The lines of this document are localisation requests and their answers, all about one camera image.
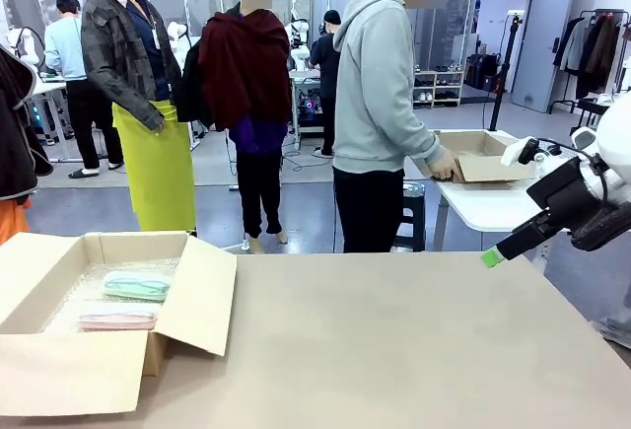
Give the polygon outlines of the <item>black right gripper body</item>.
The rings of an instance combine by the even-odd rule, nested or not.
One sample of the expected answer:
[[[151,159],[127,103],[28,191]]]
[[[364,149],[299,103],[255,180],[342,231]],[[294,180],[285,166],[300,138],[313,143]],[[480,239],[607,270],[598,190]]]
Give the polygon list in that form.
[[[543,176],[526,193],[541,209],[532,219],[540,233],[576,231],[590,222],[601,207],[601,201],[585,184],[578,157]]]

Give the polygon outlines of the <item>person's right hand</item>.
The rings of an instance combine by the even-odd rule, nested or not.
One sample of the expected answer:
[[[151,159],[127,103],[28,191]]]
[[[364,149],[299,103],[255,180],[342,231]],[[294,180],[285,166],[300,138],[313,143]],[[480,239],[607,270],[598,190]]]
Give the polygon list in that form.
[[[453,153],[447,151],[440,160],[428,166],[431,176],[442,181],[462,181],[459,166]]]

